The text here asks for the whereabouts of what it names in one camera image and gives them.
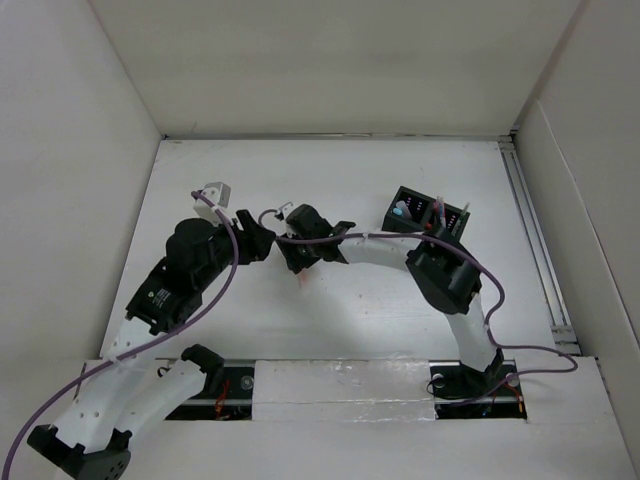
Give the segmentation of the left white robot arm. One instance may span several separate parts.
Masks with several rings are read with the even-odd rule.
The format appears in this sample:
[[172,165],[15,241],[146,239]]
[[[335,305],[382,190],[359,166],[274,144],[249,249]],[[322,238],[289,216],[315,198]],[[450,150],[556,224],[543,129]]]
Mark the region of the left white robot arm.
[[208,311],[203,294],[223,272],[263,261],[274,242],[246,210],[229,220],[181,221],[165,255],[133,295],[103,362],[62,388],[80,390],[50,424],[30,422],[28,445],[73,479],[118,479],[131,459],[130,445],[185,400],[212,396],[222,387],[224,360],[208,348],[186,348],[160,380],[137,390],[168,342]]

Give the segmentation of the dark red gel pen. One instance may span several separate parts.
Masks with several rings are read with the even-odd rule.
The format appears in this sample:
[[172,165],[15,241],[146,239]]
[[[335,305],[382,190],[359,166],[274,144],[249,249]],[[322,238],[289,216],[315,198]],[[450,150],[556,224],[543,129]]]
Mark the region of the dark red gel pen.
[[446,220],[443,220],[442,216],[442,208],[441,208],[441,197],[437,196],[434,202],[434,215],[440,225],[445,225]]

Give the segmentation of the orange highlighter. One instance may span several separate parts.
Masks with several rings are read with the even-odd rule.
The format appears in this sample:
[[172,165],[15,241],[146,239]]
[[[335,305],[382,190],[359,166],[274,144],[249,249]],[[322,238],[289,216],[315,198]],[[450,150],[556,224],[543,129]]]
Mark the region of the orange highlighter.
[[306,272],[300,272],[300,273],[297,275],[297,278],[298,278],[298,281],[299,281],[299,285],[300,285],[300,287],[301,287],[301,288],[306,288],[306,287],[307,287],[307,285],[308,285],[308,283],[309,283],[307,273],[306,273]]

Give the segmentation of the pink highlighter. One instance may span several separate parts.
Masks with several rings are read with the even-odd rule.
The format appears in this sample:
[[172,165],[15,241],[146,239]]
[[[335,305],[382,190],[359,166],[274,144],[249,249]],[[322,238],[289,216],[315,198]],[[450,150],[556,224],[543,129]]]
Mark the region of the pink highlighter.
[[402,212],[402,215],[405,218],[410,218],[411,217],[411,212],[409,210],[409,207],[404,201],[398,201],[396,203],[396,208],[399,209]]

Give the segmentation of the blue gel pen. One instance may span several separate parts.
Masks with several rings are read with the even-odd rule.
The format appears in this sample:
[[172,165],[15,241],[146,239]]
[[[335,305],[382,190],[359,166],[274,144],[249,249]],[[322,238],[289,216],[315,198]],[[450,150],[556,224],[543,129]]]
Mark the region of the blue gel pen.
[[439,210],[440,223],[443,226],[443,228],[446,228],[447,226],[446,206],[445,206],[443,197],[438,197],[438,210]]

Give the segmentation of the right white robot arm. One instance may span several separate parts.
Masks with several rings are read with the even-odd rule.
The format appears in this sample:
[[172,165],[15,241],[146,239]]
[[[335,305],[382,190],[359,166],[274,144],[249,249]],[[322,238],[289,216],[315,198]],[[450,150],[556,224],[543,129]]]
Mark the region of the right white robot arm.
[[446,228],[424,233],[354,232],[352,222],[331,225],[314,207],[291,202],[280,207],[275,217],[285,224],[278,246],[295,274],[320,260],[408,273],[426,302],[449,323],[460,354],[458,380],[476,394],[497,384],[504,356],[488,333],[480,270]]

